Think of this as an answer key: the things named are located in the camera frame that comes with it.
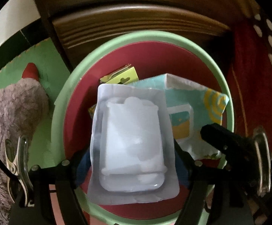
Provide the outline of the white green product box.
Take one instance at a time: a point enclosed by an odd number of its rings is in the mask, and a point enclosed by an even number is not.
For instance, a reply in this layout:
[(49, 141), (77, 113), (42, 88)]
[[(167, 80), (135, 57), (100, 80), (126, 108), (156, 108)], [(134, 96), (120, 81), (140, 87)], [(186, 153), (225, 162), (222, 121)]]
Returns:
[(100, 78), (100, 84), (129, 84), (139, 81), (135, 67), (127, 64)]

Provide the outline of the green foam floor mat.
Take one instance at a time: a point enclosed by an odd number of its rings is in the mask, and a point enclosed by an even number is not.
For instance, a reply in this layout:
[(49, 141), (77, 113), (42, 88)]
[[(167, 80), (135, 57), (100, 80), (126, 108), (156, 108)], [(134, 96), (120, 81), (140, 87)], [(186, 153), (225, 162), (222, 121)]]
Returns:
[(69, 77), (51, 39), (27, 49), (0, 70), (0, 160), (6, 161), (5, 141), (15, 148), (20, 136), (30, 141), (28, 166), (46, 168), (52, 156), (54, 103)]

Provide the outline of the red bin with green rim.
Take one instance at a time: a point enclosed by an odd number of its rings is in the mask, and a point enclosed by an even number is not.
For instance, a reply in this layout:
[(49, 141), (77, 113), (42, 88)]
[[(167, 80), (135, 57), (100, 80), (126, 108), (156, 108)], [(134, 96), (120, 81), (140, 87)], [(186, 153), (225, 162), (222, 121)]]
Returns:
[(139, 31), (99, 46), (71, 73), (52, 116), (55, 163), (89, 151), (75, 191), (106, 224), (170, 224), (188, 197), (174, 144), (195, 160), (219, 155), (200, 136), (234, 130), (228, 84), (213, 58), (182, 36)]

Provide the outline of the teal wet wipes pack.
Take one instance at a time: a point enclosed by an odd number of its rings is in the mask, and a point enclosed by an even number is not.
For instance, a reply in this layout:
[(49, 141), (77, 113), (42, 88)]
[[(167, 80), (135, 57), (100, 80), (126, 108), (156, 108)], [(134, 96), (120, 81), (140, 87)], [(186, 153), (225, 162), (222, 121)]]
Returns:
[(194, 160), (221, 157), (220, 151), (201, 138), (200, 130), (207, 124), (222, 124), (229, 103), (226, 94), (172, 74), (136, 81), (130, 86), (164, 91), (174, 139)]

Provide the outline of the red slipper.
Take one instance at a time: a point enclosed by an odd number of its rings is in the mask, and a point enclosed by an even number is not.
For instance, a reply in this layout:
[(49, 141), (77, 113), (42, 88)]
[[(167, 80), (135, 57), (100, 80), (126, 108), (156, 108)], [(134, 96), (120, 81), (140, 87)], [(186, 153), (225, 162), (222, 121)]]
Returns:
[(22, 73), (22, 78), (31, 78), (36, 81), (39, 81), (39, 72), (36, 65), (32, 62), (28, 63), (26, 68)]

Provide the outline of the red bed skirt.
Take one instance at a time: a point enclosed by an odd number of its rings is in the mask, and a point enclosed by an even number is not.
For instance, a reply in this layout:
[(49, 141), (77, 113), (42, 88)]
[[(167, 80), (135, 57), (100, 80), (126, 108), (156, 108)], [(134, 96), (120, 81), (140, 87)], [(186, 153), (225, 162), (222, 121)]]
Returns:
[(235, 133), (249, 137), (264, 128), (272, 153), (272, 65), (253, 26), (235, 29), (235, 60), (227, 73), (234, 104)]

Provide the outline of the white plastic tray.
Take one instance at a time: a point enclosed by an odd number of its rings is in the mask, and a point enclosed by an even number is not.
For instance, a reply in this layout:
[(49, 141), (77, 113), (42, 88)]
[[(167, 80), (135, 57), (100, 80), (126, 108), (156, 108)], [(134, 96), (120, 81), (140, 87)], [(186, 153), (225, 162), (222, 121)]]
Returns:
[(90, 158), (87, 196), (94, 204), (154, 203), (176, 197), (180, 188), (164, 92), (100, 85)]

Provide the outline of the dark wooden nightstand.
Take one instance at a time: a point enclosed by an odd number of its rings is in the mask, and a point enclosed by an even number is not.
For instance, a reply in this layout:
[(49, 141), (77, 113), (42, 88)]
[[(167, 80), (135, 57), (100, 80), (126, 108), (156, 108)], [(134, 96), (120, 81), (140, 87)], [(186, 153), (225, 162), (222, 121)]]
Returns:
[(253, 16), (251, 0), (34, 0), (68, 67), (132, 31), (169, 31), (201, 44)]

